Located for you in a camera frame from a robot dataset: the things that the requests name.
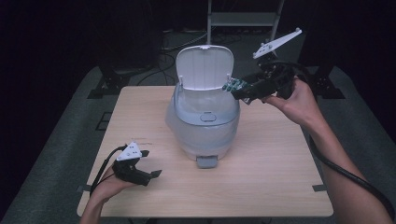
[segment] human hand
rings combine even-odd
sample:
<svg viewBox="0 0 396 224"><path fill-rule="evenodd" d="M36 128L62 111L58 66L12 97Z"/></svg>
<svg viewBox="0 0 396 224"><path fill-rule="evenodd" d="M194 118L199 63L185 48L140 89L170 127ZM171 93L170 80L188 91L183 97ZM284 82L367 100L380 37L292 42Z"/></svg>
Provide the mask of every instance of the human hand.
<svg viewBox="0 0 396 224"><path fill-rule="evenodd" d="M310 129L323 122L324 118L309 86L296 77L293 80L292 89L293 93L287 100L271 95L262 98L262 101L275 106L288 119L305 128Z"/></svg>
<svg viewBox="0 0 396 224"><path fill-rule="evenodd" d="M105 203L124 189L133 186L136 186L136 184L116 178L111 166L105 171L105 174L93 191L91 198L96 198Z"/></svg>

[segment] wooden table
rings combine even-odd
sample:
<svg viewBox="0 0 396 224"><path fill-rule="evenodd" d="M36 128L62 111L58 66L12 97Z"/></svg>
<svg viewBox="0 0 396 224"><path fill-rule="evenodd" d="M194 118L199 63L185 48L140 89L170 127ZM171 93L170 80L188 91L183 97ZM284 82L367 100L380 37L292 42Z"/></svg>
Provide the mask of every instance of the wooden table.
<svg viewBox="0 0 396 224"><path fill-rule="evenodd" d="M198 169L164 122L174 87L125 87L120 93L88 184L116 147L133 140L149 150L136 167L163 170L147 187L113 197L103 217L326 217L327 191L299 125L260 101L241 103L232 148L214 169ZM81 216L89 199L84 192Z"/></svg>

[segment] dark background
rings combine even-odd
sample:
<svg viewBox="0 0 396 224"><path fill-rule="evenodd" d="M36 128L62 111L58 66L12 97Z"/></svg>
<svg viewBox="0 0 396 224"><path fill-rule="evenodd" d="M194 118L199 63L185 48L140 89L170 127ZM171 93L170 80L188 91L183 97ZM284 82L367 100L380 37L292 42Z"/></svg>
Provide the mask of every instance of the dark background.
<svg viewBox="0 0 396 224"><path fill-rule="evenodd" d="M95 34L87 11L87 5L97 2L105 1L0 1L0 217L18 193L80 81L97 65L95 52L102 46L92 42ZM148 21L135 20L133 34L144 37L147 28L206 28L205 0L151 0L150 4L150 17L145 17ZM259 0L214 0L213 4L213 9L224 11L276 8L276 1L263 5ZM286 1L278 28L284 34L302 28L307 36L300 63L320 65L331 58L352 78L393 141L395 8L391 0ZM128 46L112 40L111 44L139 49L136 43Z"/></svg>

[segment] black cable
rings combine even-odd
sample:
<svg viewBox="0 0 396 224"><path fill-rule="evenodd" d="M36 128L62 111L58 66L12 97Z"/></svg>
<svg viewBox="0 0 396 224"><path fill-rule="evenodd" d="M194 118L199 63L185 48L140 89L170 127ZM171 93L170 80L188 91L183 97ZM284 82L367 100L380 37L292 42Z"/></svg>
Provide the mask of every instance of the black cable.
<svg viewBox="0 0 396 224"><path fill-rule="evenodd" d="M349 180L351 180L352 182L358 184L359 186L361 186L362 188L366 189L367 191L369 191L370 193L372 193L384 206L385 209L387 209L387 212L390 216L390 218L392 220L394 220L395 218L395 211L393 208L392 203L390 202L390 200L378 189L376 189L373 185L371 185L370 183L368 183L367 181L361 179L360 177L350 173L349 171L345 170L344 168L342 168L341 166L335 164L334 162L330 161L329 159L327 159L325 156L323 156L319 151L318 148L314 142L314 140L312 139L311 136L309 136L309 140L312 144L311 150L312 153L321 161L323 162L325 165L327 165L328 167L330 167L332 170L334 170L335 172L337 172L340 175L343 175L344 177L348 178Z"/></svg>
<svg viewBox="0 0 396 224"><path fill-rule="evenodd" d="M306 69L306 67L304 67L304 66L302 66L302 65L300 65L298 63L286 63L286 62L282 62L282 61L272 61L272 62L266 63L265 66L270 66L271 67L271 66L276 66L278 64L291 66L294 69L300 70L301 72L303 72L303 75L304 75L304 78L305 78L304 81L307 82L307 84L309 86L311 86L311 87L312 87L312 85L314 85L313 77L311 76L309 71ZM356 175L353 175L349 171L345 170L344 168L340 167L339 165L337 165L334 162L332 162L329 159L327 159L325 156L323 156L318 151L318 148L317 148L317 146L316 146L316 144L313 141L311 136L309 136L309 140L310 140L310 142L312 144L312 147L311 147L312 153L321 162L323 162L325 165L327 165L328 167L333 169L338 174L343 175L344 177L348 178L349 180L351 180L352 182L356 183L360 187L362 187L362 188L366 189L367 191L369 191L370 193L372 193L385 206L389 216L391 217L392 220L394 220L394 218L395 218L394 207L393 207L392 203L390 202L390 200L381 191L376 189L373 185L371 185L367 181L361 179L360 177L358 177Z"/></svg>
<svg viewBox="0 0 396 224"><path fill-rule="evenodd" d="M171 76L165 74L164 71L166 71L166 70L168 70L169 68L173 67L173 66L175 65L175 63L176 63L176 60L175 60L175 58L174 58L172 55L169 55L169 54L166 54L166 53L163 53L163 55L165 55L165 56L167 56L167 57L170 57L170 58L172 59L171 64L168 65L167 67L165 67L164 69L161 69L161 67L158 65L158 68L160 69L159 71L156 71L156 72L153 72L153 73L150 73L150 74L146 75L145 77L143 77L140 81L138 81L138 82L136 83L136 86L139 86L139 85L140 85L144 80L146 80L147 78L149 78L149 77L151 77L151 76L153 76L153 75L155 75L155 74L161 73L161 72L162 72L163 75L165 76L166 84L167 84L167 79L166 79L166 77L172 78L172 79L174 80L174 82L175 82L175 79L174 79L173 77L171 77Z"/></svg>
<svg viewBox="0 0 396 224"><path fill-rule="evenodd" d="M123 151L126 148L126 145L124 147L117 147L116 149L114 149L112 152L110 152L110 154L108 155L107 159L105 159L103 161L102 166L100 167L99 173L97 174L96 178L93 180L92 186L91 186L91 190L90 190L90 196L92 195L93 191L96 189L96 187L100 184L99 179L103 174L103 171L105 170L105 168L107 167L108 161L111 159L111 157L113 156L114 153L116 153L117 151Z"/></svg>

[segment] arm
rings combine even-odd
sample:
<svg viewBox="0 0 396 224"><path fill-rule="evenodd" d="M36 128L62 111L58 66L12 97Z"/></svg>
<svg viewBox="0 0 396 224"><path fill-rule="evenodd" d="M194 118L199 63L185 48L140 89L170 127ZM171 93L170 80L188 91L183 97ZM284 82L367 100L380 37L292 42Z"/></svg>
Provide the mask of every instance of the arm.
<svg viewBox="0 0 396 224"><path fill-rule="evenodd" d="M364 179L323 118L308 85L297 78L293 84L293 94L288 100L269 96L262 101L277 107L290 120L306 128L322 155ZM370 192L324 164L322 169L337 222L393 223L383 204Z"/></svg>
<svg viewBox="0 0 396 224"><path fill-rule="evenodd" d="M114 176L113 169L110 167L106 170L101 182L99 182L91 198L85 206L81 216L80 224L97 224L104 204L114 195L120 193L123 189L135 186L133 183L125 182Z"/></svg>

